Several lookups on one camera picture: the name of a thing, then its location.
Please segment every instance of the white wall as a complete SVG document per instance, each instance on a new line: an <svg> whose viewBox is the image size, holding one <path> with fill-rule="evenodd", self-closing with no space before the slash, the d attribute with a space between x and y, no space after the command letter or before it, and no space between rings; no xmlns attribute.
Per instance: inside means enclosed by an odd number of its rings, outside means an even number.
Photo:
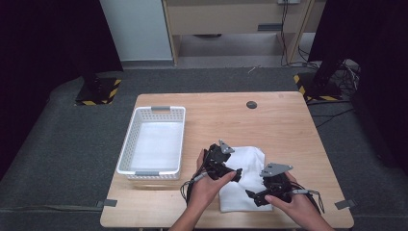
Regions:
<svg viewBox="0 0 408 231"><path fill-rule="evenodd" d="M161 0L100 0L121 61L172 60Z"/></svg>

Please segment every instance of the wooden table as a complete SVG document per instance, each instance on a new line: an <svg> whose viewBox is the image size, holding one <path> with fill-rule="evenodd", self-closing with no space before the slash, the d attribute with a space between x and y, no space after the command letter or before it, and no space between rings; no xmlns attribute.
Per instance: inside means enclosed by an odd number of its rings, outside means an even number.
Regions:
<svg viewBox="0 0 408 231"><path fill-rule="evenodd" d="M248 101L255 101L258 107L248 109ZM131 182L115 172L107 198L117 200L117 204L104 207L100 219L103 226L171 226L186 208L179 192L180 186L195 172L200 150L218 139L223 139L230 146L260 147L266 154L266 164L292 165L291 174L302 186L321 193L326 212L324 218L336 228L353 226L349 210L338 210L334 205L344 200L344 196L299 92L142 94L136 102L136 107L164 105L186 107L180 180ZM298 226L279 209L222 214L216 197L196 227L254 229Z"/></svg>

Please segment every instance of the black curtain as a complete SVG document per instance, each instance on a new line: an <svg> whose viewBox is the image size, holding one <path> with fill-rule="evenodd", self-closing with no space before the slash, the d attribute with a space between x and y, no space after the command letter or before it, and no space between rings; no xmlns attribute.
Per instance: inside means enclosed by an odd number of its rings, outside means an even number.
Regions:
<svg viewBox="0 0 408 231"><path fill-rule="evenodd" d="M0 35L2 177L52 89L122 67L98 0L0 0Z"/></svg>
<svg viewBox="0 0 408 231"><path fill-rule="evenodd" d="M408 173L408 4L405 0L327 0L309 61L361 67L353 97L378 156Z"/></svg>

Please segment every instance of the white plastic basket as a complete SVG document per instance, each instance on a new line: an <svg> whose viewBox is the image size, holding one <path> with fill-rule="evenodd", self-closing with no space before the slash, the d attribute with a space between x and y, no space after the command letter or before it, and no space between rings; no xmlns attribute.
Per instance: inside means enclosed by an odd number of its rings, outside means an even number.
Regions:
<svg viewBox="0 0 408 231"><path fill-rule="evenodd" d="M184 107L138 107L133 111L116 171L129 180L180 177Z"/></svg>

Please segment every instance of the basket handle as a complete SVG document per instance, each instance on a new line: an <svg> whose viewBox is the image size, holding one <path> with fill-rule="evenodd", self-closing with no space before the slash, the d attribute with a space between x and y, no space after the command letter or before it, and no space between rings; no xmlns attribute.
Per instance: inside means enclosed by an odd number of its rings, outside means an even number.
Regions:
<svg viewBox="0 0 408 231"><path fill-rule="evenodd" d="M158 111L170 111L170 106L153 106L150 107L150 109L153 111L153 113Z"/></svg>
<svg viewBox="0 0 408 231"><path fill-rule="evenodd" d="M159 171L135 171L137 176L160 176Z"/></svg>

